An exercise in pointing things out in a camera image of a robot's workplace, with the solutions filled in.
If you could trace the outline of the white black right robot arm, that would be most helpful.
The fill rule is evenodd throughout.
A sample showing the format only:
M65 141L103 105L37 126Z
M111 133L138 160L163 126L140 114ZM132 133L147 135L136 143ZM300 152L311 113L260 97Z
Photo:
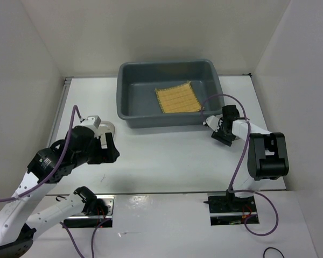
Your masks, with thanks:
M244 140L242 155L226 190L223 204L231 211L244 207L266 181L289 173L285 135L270 132L242 117L236 105L222 108L222 116L209 116L203 122L212 130L211 137L231 146Z

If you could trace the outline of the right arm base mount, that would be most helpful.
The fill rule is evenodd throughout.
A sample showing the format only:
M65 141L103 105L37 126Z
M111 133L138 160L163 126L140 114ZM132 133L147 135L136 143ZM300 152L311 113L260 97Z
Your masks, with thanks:
M244 225L246 219L247 224L259 224L253 196L238 198L233 193L209 193L208 199L203 203L208 205L212 226Z

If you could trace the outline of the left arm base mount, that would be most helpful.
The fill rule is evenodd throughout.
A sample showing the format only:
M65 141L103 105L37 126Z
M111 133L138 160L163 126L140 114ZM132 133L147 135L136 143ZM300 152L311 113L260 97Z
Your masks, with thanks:
M97 195L99 203L94 206L90 214L83 212L76 213L65 220L63 223L68 228L95 228L104 220L107 220L100 227L111 228L113 225L114 195Z

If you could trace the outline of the yellow woven placemat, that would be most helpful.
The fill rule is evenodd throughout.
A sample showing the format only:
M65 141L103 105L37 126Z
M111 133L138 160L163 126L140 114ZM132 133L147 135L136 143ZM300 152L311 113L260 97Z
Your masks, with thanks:
M155 93L162 113L201 111L201 104L190 81L170 88L155 89Z

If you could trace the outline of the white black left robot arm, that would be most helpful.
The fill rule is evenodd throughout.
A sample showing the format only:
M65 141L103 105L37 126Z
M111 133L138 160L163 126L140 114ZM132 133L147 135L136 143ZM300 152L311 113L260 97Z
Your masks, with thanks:
M117 160L120 154L112 133L104 137L105 147L96 128L76 126L65 139L37 152L11 200L0 210L0 257L21 257L37 237L74 214L108 214L106 203L87 187L78 187L60 202L34 213L42 199L73 169Z

